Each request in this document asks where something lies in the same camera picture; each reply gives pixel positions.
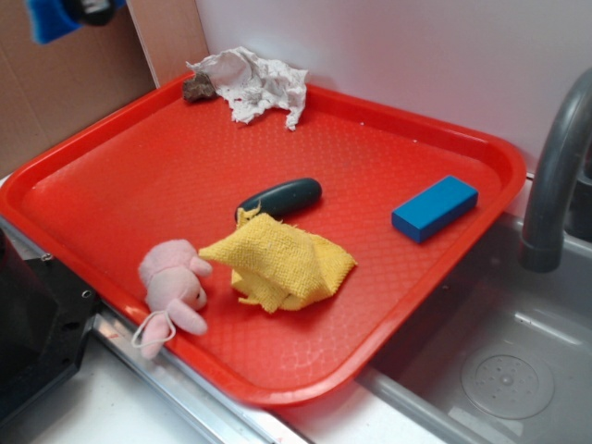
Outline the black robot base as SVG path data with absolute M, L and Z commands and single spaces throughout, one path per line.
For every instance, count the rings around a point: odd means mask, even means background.
M 55 258 L 24 259 L 1 234 L 1 425 L 74 376 L 97 296 Z

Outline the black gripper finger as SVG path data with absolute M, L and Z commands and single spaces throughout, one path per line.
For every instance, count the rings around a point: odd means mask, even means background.
M 63 7 L 76 23 L 105 26 L 127 4 L 126 0 L 64 0 Z

